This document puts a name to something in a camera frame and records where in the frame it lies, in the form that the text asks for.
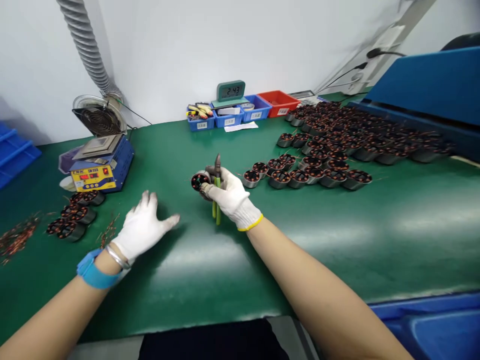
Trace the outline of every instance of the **green pliers handle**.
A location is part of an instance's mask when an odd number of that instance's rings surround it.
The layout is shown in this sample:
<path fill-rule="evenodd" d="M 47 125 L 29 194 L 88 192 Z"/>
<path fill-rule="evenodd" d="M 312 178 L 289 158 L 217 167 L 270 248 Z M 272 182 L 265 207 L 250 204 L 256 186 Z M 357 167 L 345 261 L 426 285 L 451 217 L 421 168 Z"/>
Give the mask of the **green pliers handle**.
<path fill-rule="evenodd" d="M 213 178 L 213 184 L 219 188 L 221 185 L 220 185 L 220 178 L 219 177 L 215 177 Z M 213 218 L 216 219 L 216 224 L 217 226 L 220 225 L 220 221 L 221 221 L 221 214 L 222 212 L 220 211 L 220 206 L 217 204 L 216 201 L 213 202 L 213 206 L 212 206 L 212 215 L 213 215 Z"/>

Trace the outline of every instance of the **blue wristband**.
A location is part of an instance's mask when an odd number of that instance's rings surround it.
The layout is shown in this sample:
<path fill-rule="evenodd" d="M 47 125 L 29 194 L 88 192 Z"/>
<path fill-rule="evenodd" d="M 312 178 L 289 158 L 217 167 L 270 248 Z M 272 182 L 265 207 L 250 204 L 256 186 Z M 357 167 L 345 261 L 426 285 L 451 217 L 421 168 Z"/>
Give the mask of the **blue wristband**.
<path fill-rule="evenodd" d="M 95 258 L 102 251 L 103 249 L 101 248 L 90 251 L 76 266 L 77 275 L 82 277 L 83 281 L 88 285 L 96 289 L 108 289 L 112 287 L 120 277 L 120 273 L 117 275 L 107 275 L 95 266 Z"/>

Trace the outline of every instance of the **silver bracelet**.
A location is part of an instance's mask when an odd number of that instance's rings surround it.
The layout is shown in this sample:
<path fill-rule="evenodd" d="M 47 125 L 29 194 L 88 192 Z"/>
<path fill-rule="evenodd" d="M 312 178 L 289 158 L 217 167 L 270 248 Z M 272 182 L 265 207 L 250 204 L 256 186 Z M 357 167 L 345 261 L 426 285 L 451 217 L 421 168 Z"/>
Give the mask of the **silver bracelet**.
<path fill-rule="evenodd" d="M 124 270 L 128 270 L 130 269 L 132 266 L 128 263 L 128 262 L 125 262 L 123 261 L 120 256 L 117 255 L 117 253 L 112 249 L 112 247 L 110 246 L 110 244 L 108 244 L 107 246 L 105 246 L 105 250 L 110 254 L 110 256 L 117 262 L 118 265 L 121 266 L 122 269 Z"/>

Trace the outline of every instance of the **white wall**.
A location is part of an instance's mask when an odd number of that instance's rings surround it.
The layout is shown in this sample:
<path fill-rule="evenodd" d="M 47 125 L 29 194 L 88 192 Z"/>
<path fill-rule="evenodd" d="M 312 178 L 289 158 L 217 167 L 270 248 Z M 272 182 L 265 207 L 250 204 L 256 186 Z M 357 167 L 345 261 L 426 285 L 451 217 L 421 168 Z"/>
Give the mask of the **white wall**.
<path fill-rule="evenodd" d="M 91 133 L 72 114 L 80 94 L 98 94 L 55 1 L 3 1 L 0 120 L 38 144 Z"/>
<path fill-rule="evenodd" d="M 365 38 L 390 24 L 397 0 L 100 2 L 115 81 L 134 110 L 160 123 L 241 79 L 245 94 L 314 88 Z M 144 125 L 139 120 L 137 125 Z"/>
<path fill-rule="evenodd" d="M 460 35 L 476 32 L 480 32 L 479 0 L 436 0 L 395 51 L 407 55 L 433 53 Z M 389 59 L 372 78 L 370 86 L 377 83 L 394 61 Z"/>
<path fill-rule="evenodd" d="M 89 136 L 73 99 L 97 95 L 55 1 L 4 1 L 0 120 L 36 144 Z M 105 66 L 152 123 L 185 118 L 218 83 L 246 93 L 314 88 L 379 28 L 398 0 L 88 0 Z M 128 117 L 132 125 L 145 125 Z"/>

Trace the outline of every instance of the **flexible exhaust hose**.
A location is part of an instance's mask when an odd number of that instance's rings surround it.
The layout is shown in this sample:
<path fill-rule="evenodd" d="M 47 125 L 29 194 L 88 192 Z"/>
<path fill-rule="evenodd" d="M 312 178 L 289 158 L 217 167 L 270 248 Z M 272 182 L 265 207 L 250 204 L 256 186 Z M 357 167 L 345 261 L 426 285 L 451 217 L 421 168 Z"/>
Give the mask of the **flexible exhaust hose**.
<path fill-rule="evenodd" d="M 102 61 L 94 30 L 84 0 L 56 0 L 70 30 L 81 62 L 102 95 L 115 95 L 123 101 L 123 94 L 110 79 Z"/>

